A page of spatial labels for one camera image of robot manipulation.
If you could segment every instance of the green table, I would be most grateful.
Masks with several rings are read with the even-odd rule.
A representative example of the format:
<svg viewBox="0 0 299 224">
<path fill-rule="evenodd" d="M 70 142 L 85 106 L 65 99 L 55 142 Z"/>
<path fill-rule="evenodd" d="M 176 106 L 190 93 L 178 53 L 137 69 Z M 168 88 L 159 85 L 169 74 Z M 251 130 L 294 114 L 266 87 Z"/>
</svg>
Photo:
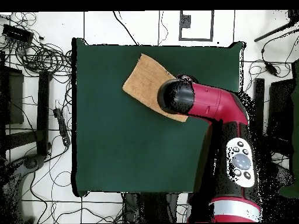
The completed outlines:
<svg viewBox="0 0 299 224">
<path fill-rule="evenodd" d="M 78 191 L 192 192 L 207 129 L 168 119 L 122 90 L 141 53 L 172 75 L 239 90 L 240 52 L 230 48 L 85 45 L 77 39 Z"/>
</svg>

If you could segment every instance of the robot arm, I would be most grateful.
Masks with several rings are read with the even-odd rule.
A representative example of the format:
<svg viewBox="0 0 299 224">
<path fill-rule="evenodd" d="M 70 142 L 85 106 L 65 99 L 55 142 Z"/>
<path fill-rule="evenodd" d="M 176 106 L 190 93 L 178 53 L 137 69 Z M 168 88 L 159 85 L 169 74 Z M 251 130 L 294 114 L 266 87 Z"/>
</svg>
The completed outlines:
<svg viewBox="0 0 299 224">
<path fill-rule="evenodd" d="M 191 76 L 183 75 L 165 82 L 157 100 L 167 113 L 201 118 L 210 124 L 207 132 L 210 136 L 206 135 L 208 142 L 204 143 L 209 147 L 208 152 L 201 153 L 204 173 L 200 184 L 196 180 L 194 186 L 203 203 L 192 207 L 189 220 L 258 222 L 258 175 L 248 116 L 236 95 L 198 84 Z M 211 215 L 210 219 L 203 217 L 207 214 Z"/>
</svg>

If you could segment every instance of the white control panel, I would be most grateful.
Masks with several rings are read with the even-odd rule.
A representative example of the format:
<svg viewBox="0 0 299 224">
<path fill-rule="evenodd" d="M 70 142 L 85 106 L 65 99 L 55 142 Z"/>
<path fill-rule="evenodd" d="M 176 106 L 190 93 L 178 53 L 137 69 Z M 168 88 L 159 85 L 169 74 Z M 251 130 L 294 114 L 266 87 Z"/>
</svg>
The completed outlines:
<svg viewBox="0 0 299 224">
<path fill-rule="evenodd" d="M 234 138 L 227 143 L 227 176 L 241 187 L 253 187 L 252 151 L 246 140 Z"/>
</svg>

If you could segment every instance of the metal stand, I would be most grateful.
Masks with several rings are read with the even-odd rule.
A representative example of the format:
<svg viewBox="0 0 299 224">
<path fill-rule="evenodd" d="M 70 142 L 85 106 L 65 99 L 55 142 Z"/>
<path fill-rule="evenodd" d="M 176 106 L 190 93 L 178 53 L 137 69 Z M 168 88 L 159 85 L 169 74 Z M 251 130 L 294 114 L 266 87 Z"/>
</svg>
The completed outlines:
<svg viewBox="0 0 299 224">
<path fill-rule="evenodd" d="M 285 24 L 284 26 L 279 27 L 278 29 L 270 31 L 270 32 L 256 38 L 255 42 L 263 40 L 264 38 L 269 37 L 272 34 L 278 33 L 284 29 L 288 29 L 289 27 L 293 27 L 297 22 L 299 22 L 299 10 L 288 10 L 287 16 L 288 16 L 288 18 L 290 18 L 290 21 L 288 24 Z"/>
</svg>

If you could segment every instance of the sponge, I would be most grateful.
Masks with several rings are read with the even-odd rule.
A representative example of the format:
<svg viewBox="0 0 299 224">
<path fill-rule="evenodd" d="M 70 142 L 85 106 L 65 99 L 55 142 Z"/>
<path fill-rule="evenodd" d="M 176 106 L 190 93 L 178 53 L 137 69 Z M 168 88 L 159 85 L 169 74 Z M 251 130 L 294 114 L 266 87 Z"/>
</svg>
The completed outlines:
<svg viewBox="0 0 299 224">
<path fill-rule="evenodd" d="M 124 83 L 123 90 L 157 113 L 176 121 L 185 122 L 187 116 L 166 113 L 158 105 L 158 90 L 164 82 L 170 79 L 175 79 L 175 77 L 154 59 L 141 54 L 137 65 Z"/>
</svg>

